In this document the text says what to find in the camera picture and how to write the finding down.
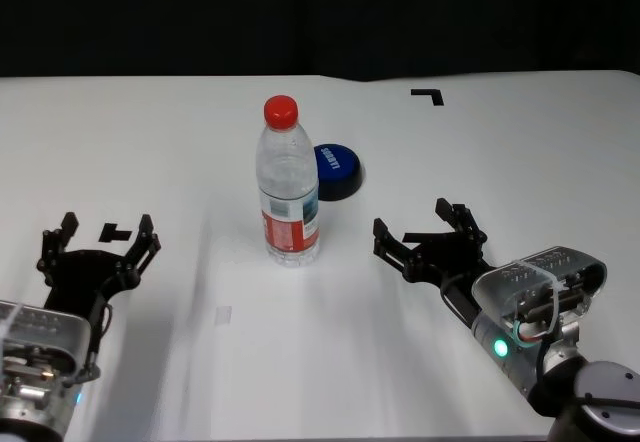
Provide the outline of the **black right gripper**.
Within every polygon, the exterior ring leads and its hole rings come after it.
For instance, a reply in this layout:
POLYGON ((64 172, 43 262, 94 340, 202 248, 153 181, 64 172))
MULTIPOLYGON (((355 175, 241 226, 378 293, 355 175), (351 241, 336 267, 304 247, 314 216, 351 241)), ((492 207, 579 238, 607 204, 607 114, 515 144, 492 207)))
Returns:
POLYGON ((387 225, 373 222, 373 253, 398 270, 409 283, 429 283, 445 294, 459 290, 469 295, 472 284, 493 269, 484 259, 488 237, 464 204, 451 204, 438 198, 435 213, 453 228, 448 234, 408 234, 411 250, 396 240, 387 225))

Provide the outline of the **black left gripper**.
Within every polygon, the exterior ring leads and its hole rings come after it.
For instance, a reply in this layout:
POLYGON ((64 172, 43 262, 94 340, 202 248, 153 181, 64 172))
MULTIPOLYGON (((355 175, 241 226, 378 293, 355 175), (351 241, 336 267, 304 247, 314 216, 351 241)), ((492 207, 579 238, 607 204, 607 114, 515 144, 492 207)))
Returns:
POLYGON ((50 288, 44 308, 100 321, 113 296, 140 284, 161 244, 151 216, 143 214, 135 241, 124 256, 100 250, 66 252, 78 226, 76 214, 66 212, 58 228, 42 232, 36 269, 50 288))

